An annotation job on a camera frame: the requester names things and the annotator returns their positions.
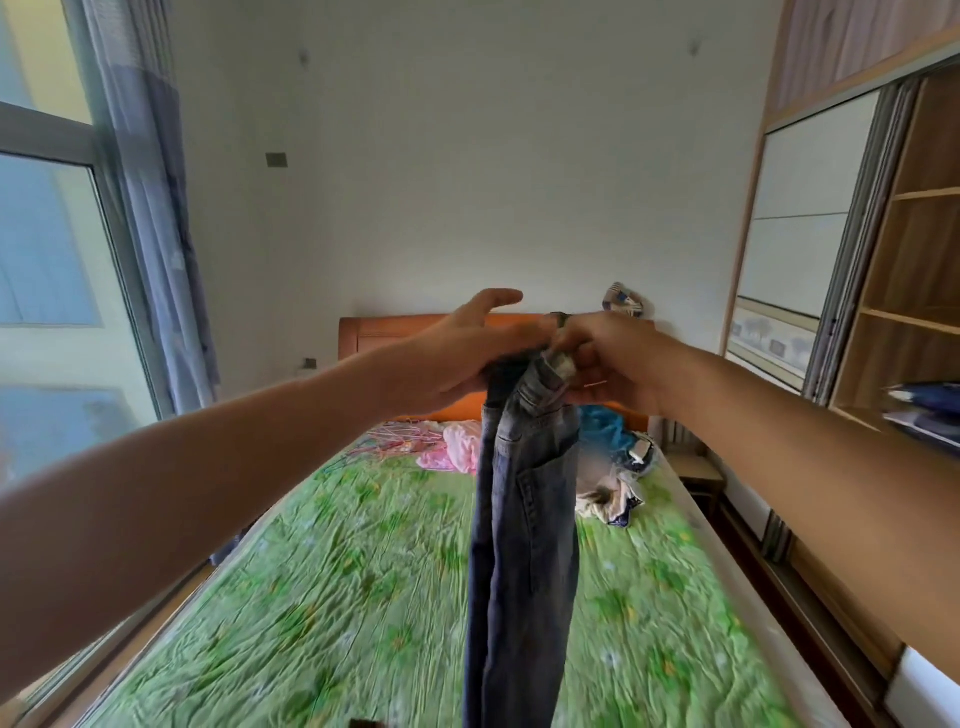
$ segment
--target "left hand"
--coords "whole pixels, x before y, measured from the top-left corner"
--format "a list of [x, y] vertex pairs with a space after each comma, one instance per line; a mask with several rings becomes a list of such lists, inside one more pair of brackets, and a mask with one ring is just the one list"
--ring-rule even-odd
[[376, 350], [389, 379], [387, 398], [394, 411], [388, 416], [443, 409], [486, 389], [480, 372], [496, 358], [545, 346], [557, 330], [550, 316], [506, 327], [484, 326], [492, 310], [522, 300], [523, 293], [513, 288], [487, 288], [422, 333]]

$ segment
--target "hand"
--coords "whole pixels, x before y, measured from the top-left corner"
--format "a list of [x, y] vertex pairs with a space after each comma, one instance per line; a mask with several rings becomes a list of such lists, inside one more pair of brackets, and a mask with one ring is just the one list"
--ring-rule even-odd
[[616, 401], [635, 412], [666, 415], [668, 380], [686, 347], [649, 324], [604, 311], [571, 316], [553, 349], [571, 352], [577, 377], [567, 393], [574, 404]]
[[556, 320], [508, 327], [485, 327], [493, 309], [523, 300], [512, 288], [487, 288], [438, 324], [422, 333], [376, 350], [387, 373], [393, 410], [387, 416], [436, 412], [471, 392], [487, 388], [480, 371], [509, 353], [545, 346], [557, 330]]

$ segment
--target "jeans pocket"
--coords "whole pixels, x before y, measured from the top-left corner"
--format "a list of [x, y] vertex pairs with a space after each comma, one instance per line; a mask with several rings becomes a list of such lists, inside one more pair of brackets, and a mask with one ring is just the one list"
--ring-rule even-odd
[[530, 540], [531, 594], [564, 574], [572, 558], [579, 450], [574, 443], [559, 457], [517, 477]]

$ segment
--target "blue curtain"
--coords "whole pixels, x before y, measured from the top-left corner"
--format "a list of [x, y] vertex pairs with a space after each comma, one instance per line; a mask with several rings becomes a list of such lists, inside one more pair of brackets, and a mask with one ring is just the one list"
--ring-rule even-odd
[[190, 243], [169, 3], [78, 1], [155, 338], [174, 409], [183, 414], [214, 402], [219, 377]]

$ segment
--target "green bedspread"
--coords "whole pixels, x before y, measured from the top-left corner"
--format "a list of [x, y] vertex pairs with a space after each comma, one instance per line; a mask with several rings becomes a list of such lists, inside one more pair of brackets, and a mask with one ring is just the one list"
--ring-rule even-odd
[[[796, 720], [654, 471], [578, 521], [561, 726]], [[472, 479], [332, 463], [282, 501], [83, 725], [460, 722]]]

